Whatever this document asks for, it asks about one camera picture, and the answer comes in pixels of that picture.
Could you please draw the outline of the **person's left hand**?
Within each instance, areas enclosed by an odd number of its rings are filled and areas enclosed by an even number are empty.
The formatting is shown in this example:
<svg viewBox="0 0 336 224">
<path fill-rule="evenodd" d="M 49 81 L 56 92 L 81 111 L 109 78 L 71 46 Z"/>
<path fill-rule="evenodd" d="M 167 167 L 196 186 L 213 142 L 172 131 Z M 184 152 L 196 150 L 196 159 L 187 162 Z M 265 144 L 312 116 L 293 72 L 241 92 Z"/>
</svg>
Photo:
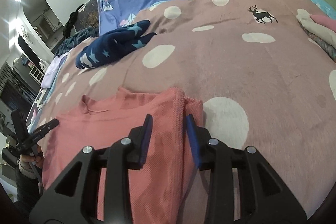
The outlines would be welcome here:
<svg viewBox="0 0 336 224">
<path fill-rule="evenodd" d="M 40 145 L 37 145 L 37 156 L 30 156 L 30 155 L 21 155 L 20 156 L 20 167 L 25 169 L 30 169 L 30 163 L 34 163 L 38 168 L 43 168 L 43 163 L 45 160 L 45 157 L 43 155 L 43 151 L 40 147 Z"/>
</svg>

